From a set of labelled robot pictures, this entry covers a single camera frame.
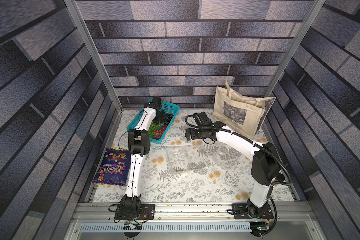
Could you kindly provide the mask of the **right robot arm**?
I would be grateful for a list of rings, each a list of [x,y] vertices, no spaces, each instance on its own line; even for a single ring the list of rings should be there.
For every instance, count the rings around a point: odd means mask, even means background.
[[[254,184],[244,213],[252,219],[262,216],[270,218],[276,211],[269,212],[269,202],[276,185],[291,185],[291,176],[279,159],[275,146],[271,143],[255,142],[240,133],[235,132],[221,121],[212,122],[205,112],[188,115],[185,123],[185,137],[189,140],[206,140],[226,144],[252,162],[251,176]]]

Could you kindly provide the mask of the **green grape bunch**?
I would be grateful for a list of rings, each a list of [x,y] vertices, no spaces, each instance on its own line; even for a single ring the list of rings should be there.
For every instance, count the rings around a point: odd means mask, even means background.
[[[156,139],[157,136],[158,136],[158,131],[161,129],[161,124],[155,124],[155,123],[152,123],[150,125],[150,128],[148,130],[149,132],[149,137],[150,138],[153,138],[153,139]]]

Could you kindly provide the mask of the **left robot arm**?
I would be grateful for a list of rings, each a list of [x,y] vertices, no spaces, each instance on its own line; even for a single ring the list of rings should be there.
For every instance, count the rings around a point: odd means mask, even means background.
[[[149,128],[152,123],[158,124],[166,118],[165,112],[161,110],[163,100],[153,97],[152,101],[144,104],[141,118],[135,128],[128,130],[128,147],[131,154],[131,167],[126,191],[120,201],[120,214],[137,218],[141,212],[141,172],[143,160],[151,149]]]

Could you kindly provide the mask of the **teal plastic basket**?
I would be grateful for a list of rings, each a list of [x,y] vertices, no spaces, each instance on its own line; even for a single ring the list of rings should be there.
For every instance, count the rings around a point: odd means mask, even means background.
[[[138,134],[146,131],[150,141],[159,144],[164,139],[180,107],[154,97],[144,104],[127,130],[136,130]]]

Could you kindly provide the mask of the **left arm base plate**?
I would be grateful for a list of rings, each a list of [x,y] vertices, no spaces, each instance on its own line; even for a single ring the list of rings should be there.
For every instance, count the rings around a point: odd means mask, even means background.
[[[140,204],[140,209],[134,207],[125,207],[122,204],[117,205],[114,220],[142,220],[150,221],[155,217],[155,204]]]

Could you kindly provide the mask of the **clear clamshell container front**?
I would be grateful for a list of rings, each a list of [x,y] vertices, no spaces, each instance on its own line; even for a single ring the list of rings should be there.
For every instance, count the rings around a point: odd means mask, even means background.
[[[175,172],[191,171],[196,169],[197,162],[192,146],[172,146],[167,148],[167,158]]]

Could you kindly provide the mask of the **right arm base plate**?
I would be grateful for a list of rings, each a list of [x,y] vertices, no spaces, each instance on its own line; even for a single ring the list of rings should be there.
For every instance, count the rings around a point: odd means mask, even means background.
[[[234,216],[235,220],[271,220],[274,214],[269,204],[258,208],[252,204],[248,207],[246,203],[232,204],[227,212]]]

